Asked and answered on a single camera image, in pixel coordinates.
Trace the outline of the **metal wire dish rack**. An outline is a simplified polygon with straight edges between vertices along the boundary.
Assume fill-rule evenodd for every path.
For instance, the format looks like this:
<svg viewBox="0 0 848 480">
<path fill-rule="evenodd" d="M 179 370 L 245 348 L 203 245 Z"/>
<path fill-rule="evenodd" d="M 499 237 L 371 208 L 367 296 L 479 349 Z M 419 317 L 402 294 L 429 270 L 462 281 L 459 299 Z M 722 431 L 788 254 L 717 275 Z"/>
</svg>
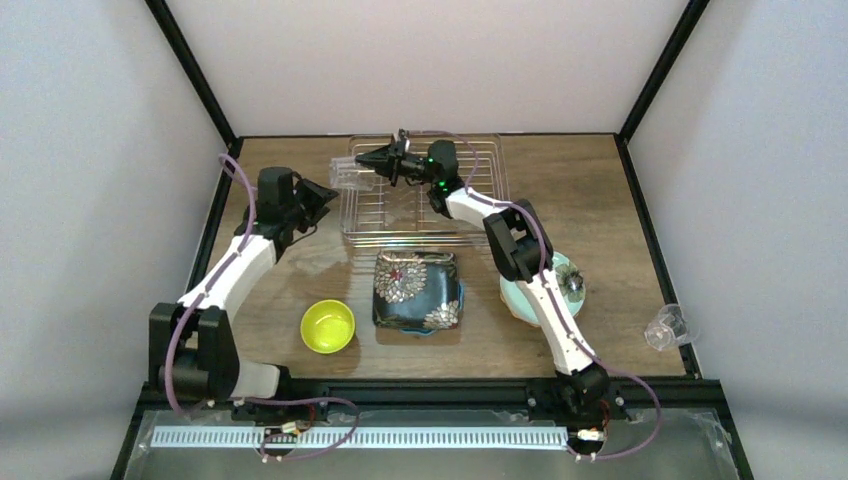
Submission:
<svg viewBox="0 0 848 480">
<path fill-rule="evenodd" d="M 350 138 L 344 157 L 373 151 L 389 140 L 388 136 L 355 135 Z M 465 134 L 453 142 L 459 174 L 467 177 L 473 173 L 472 187 L 477 192 L 498 200 L 510 197 L 499 135 Z M 392 187 L 388 179 L 377 176 L 379 183 L 373 191 L 337 190 L 341 201 L 340 229 L 352 246 L 423 249 L 488 245 L 481 228 L 434 212 L 427 197 L 428 185 L 410 186 L 400 179 Z"/>
</svg>

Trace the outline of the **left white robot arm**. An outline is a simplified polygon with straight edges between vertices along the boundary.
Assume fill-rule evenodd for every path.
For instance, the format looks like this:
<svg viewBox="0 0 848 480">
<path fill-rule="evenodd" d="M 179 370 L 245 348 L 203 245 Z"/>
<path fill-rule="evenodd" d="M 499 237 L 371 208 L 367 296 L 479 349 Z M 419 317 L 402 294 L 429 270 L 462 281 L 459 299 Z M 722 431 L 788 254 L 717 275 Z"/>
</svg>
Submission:
<svg viewBox="0 0 848 480">
<path fill-rule="evenodd" d="M 288 167 L 259 172 L 222 258 L 176 302 L 151 311 L 149 381 L 172 407 L 182 399 L 281 399 L 288 369 L 243 359 L 232 325 L 257 282 L 295 243 L 295 233 L 316 227 L 338 195 Z"/>
</svg>

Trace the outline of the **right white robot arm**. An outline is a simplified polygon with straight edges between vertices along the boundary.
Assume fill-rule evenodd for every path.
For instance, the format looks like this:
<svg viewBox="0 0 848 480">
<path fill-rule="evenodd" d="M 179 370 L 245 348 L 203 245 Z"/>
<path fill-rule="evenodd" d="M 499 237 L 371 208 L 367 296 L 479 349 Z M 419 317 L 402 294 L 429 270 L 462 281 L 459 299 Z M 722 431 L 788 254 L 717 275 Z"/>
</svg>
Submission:
<svg viewBox="0 0 848 480">
<path fill-rule="evenodd" d="M 579 405 L 599 400 L 610 386 L 609 373 L 567 307 L 556 279 L 554 248 L 534 207 L 526 199 L 501 200 L 475 190 L 479 167 L 461 173 L 456 151 L 461 137 L 444 131 L 431 135 L 435 140 L 425 155 L 412 152 L 414 134 L 401 129 L 354 161 L 391 185 L 405 180 L 427 186 L 435 213 L 483 230 L 501 278 L 516 285 L 536 316 L 565 398 Z"/>
</svg>

